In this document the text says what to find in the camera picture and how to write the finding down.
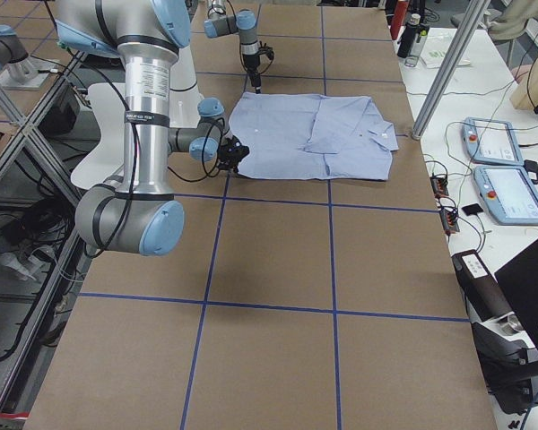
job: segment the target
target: black device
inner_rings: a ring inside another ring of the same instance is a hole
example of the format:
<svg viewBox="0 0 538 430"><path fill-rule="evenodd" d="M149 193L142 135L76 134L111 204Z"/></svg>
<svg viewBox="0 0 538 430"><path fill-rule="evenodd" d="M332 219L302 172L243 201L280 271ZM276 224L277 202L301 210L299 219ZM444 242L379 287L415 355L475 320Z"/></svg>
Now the black device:
<svg viewBox="0 0 538 430"><path fill-rule="evenodd" d="M66 85L44 116L38 129L47 137L70 133L79 113L80 104L74 96L74 91L70 85Z"/></svg>
<svg viewBox="0 0 538 430"><path fill-rule="evenodd" d="M467 204L466 206L462 207L462 210L464 212L464 215L466 215L467 217L470 217L471 215L478 215L479 213L484 212L484 209L478 203Z"/></svg>
<svg viewBox="0 0 538 430"><path fill-rule="evenodd" d="M472 328L482 374L500 408L507 414L521 413L538 392L538 376L509 384L495 384L494 378L499 369L517 371L522 363L537 362L538 351L527 348L522 340L506 340L480 323L473 323Z"/></svg>
<svg viewBox="0 0 538 430"><path fill-rule="evenodd" d="M452 263L458 284L482 321L512 311L498 283L476 251L454 254Z"/></svg>
<svg viewBox="0 0 538 430"><path fill-rule="evenodd" d="M496 279L538 348L538 239L500 268Z"/></svg>
<svg viewBox="0 0 538 430"><path fill-rule="evenodd" d="M493 336L483 342L486 345L477 341L476 347L486 383L502 410L521 412L538 392L538 239L500 268L495 276L502 295L537 350L511 342L517 347L515 350L490 354L487 351L504 348L507 342Z"/></svg>

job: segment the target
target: white object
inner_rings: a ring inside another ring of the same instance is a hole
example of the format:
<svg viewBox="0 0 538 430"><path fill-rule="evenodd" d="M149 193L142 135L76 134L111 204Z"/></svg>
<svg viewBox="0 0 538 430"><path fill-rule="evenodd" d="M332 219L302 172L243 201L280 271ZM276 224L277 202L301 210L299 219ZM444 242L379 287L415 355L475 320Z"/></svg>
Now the white object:
<svg viewBox="0 0 538 430"><path fill-rule="evenodd" d="M0 254L0 264L5 267L9 267L13 271L16 271L16 276L20 280L27 280L28 278L36 280L28 269L26 269L22 263L18 261L18 258L13 253Z"/></svg>
<svg viewBox="0 0 538 430"><path fill-rule="evenodd" d="M49 73L38 70L50 70L51 64L28 57L17 64L8 64L0 73L0 86L5 90L39 90L49 77Z"/></svg>
<svg viewBox="0 0 538 430"><path fill-rule="evenodd" d="M430 34L421 52L422 62L429 68L439 68L450 48L453 36L450 33ZM464 55L458 65L469 65L470 58Z"/></svg>
<svg viewBox="0 0 538 430"><path fill-rule="evenodd" d="M124 83L115 83L122 94ZM197 105L203 99L196 84L193 57L189 47L179 50L179 61L171 67L169 86L169 126L196 128L200 116ZM91 109L100 126L100 143L72 172L72 184L84 190L103 182L124 164L124 106L107 83L88 88Z"/></svg>

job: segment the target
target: grid line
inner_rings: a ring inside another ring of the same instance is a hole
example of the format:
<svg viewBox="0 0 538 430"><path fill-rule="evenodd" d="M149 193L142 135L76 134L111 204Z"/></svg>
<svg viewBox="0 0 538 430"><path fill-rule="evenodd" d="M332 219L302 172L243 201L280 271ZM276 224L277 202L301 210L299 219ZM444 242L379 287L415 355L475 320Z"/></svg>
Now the grid line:
<svg viewBox="0 0 538 430"><path fill-rule="evenodd" d="M233 202L256 202L256 203L278 203L278 204L298 204L307 206L322 206L327 207L328 202L296 202L293 200L270 200L270 199L255 199L252 197L231 197L219 195L191 194L191 193L176 193L177 197L196 198L196 199L213 199L227 200ZM366 204L351 204L351 203L333 203L334 208L350 208L350 209L365 209L372 211L400 211L400 212L420 212L420 213L438 213L437 209L419 209L419 208L399 208L392 206L373 206Z"/></svg>
<svg viewBox="0 0 538 430"><path fill-rule="evenodd" d="M468 318L459 318L454 316L436 316L436 315L417 315L417 314L391 314L387 312L370 312L370 311L352 311L346 309L323 309L318 307L302 307L302 306L286 306L286 305L267 305L257 303L237 303L237 302L223 302L218 300L195 300L190 298L174 298L174 297L155 297L155 296L134 296L134 295L121 295L112 293L96 293L96 292L84 292L79 294L80 297L93 297L93 298L107 298L113 300L133 300L133 301L146 301L146 302L164 302L164 303L178 303L181 305L207 305L218 307L241 307L247 309L265 309L280 312L298 312L308 314L337 314L337 315L353 315L372 318L386 318L397 320L420 320L420 321L433 321L442 323L469 323Z"/></svg>
<svg viewBox="0 0 538 430"><path fill-rule="evenodd" d="M192 30L192 34L205 34L205 31L200 30ZM375 38L341 38L341 37L327 37L324 33L322 33L321 36L290 36L290 35L283 35L283 34L271 34L271 33L258 33L258 37L261 38L276 38L276 39L313 39L313 40L320 40L320 39L330 39L330 40L355 40L358 42L392 42L391 39L375 39Z"/></svg>
<svg viewBox="0 0 538 430"><path fill-rule="evenodd" d="M228 175L225 180L225 190L223 192L223 201L221 202L221 208L219 211L219 220L217 223L217 231L215 232L215 241L213 242L212 259L209 265L209 272L207 274L207 285L205 287L204 301L202 304L201 315L199 317L199 326L197 328L197 336L195 339L194 355L191 361L191 370L189 371L189 378L187 381L186 399L183 406L183 414L181 416L181 423L179 425L180 430L185 430L187 422L187 412L189 411L189 401L191 399L191 391L193 388L193 382L195 377L195 368L197 366L197 356L199 354L199 347L201 344L201 337L204 331L205 312L207 311L207 300L209 298L209 291L211 289L213 280L213 268L215 267L215 258L217 256L217 249L219 246L219 238L221 235L221 225L223 223L223 212L225 211L225 196L230 186L230 176Z"/></svg>

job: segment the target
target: brown cardboard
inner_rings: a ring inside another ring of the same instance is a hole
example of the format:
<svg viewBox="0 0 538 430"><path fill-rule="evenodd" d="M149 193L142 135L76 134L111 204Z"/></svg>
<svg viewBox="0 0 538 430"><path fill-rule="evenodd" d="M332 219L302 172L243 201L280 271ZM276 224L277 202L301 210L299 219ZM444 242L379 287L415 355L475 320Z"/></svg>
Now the brown cardboard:
<svg viewBox="0 0 538 430"><path fill-rule="evenodd" d="M210 299L331 308L324 206L225 203Z"/></svg>
<svg viewBox="0 0 538 430"><path fill-rule="evenodd" d="M343 429L496 429L470 324L339 316Z"/></svg>
<svg viewBox="0 0 538 430"><path fill-rule="evenodd" d="M186 429L334 429L333 369L330 315L208 308Z"/></svg>
<svg viewBox="0 0 538 430"><path fill-rule="evenodd" d="M181 420L201 306L81 297L24 429Z"/></svg>
<svg viewBox="0 0 538 430"><path fill-rule="evenodd" d="M334 208L339 309L466 318L435 213Z"/></svg>
<svg viewBox="0 0 538 430"><path fill-rule="evenodd" d="M335 180L333 202L434 211L437 205L422 160L421 144L405 137L398 138L398 142L388 181Z"/></svg>
<svg viewBox="0 0 538 430"><path fill-rule="evenodd" d="M105 253L91 266L82 291L202 300L221 201L178 200L186 223L174 251L162 257Z"/></svg>

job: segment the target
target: label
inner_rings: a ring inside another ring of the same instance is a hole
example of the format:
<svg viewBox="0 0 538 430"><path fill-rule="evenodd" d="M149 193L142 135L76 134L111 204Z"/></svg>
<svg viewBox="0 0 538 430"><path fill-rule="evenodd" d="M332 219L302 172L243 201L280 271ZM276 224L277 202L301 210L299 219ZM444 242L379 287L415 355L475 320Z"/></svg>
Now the label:
<svg viewBox="0 0 538 430"><path fill-rule="evenodd" d="M466 267L470 271L470 273L474 276L474 278L482 278L484 276L488 275L488 272L484 267L482 266L481 261L478 259L478 257L474 254L472 255L465 255L463 257L464 264L466 264Z"/></svg>
<svg viewBox="0 0 538 430"><path fill-rule="evenodd" d="M130 83L128 94L132 97L151 97L169 100L169 70L147 63L128 63L126 73Z"/></svg>

